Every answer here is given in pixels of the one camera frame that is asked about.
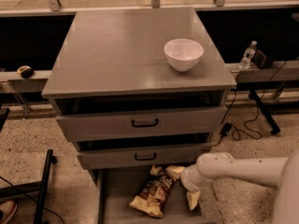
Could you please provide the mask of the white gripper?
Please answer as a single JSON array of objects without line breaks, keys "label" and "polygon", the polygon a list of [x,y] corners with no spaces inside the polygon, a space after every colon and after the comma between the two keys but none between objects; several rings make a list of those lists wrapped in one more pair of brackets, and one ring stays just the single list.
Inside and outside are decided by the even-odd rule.
[{"label": "white gripper", "polygon": [[187,201],[189,209],[192,211],[199,203],[202,188],[206,181],[197,169],[197,166],[191,165],[187,168],[184,166],[170,165],[165,169],[174,180],[181,180],[187,192]]}]

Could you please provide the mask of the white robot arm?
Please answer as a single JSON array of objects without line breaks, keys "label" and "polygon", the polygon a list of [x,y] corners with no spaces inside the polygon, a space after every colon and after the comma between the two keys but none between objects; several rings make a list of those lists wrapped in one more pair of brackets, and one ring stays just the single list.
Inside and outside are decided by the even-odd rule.
[{"label": "white robot arm", "polygon": [[289,157],[253,159],[235,159],[227,152],[205,153],[193,165],[171,165],[168,170],[190,193],[224,177],[277,188],[271,224],[299,224],[298,150]]}]

